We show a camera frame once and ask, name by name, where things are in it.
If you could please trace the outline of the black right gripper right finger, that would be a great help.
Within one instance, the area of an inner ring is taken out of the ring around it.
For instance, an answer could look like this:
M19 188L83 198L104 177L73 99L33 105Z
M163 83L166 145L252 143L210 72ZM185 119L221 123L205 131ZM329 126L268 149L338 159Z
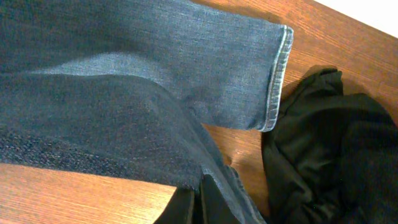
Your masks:
M200 204L204 224L239 224L210 175L201 181Z

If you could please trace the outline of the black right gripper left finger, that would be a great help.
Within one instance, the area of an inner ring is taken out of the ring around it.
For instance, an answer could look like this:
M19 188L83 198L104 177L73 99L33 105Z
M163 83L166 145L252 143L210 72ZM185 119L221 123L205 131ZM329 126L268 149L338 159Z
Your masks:
M154 224L191 224L194 205L194 191L177 189Z

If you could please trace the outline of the blue denim jeans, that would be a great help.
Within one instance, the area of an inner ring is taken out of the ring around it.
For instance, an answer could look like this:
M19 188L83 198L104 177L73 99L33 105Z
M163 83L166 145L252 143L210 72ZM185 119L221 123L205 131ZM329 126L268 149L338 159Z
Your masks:
M2 1L1 162L192 190L264 220L206 124L274 128L294 32L191 1Z

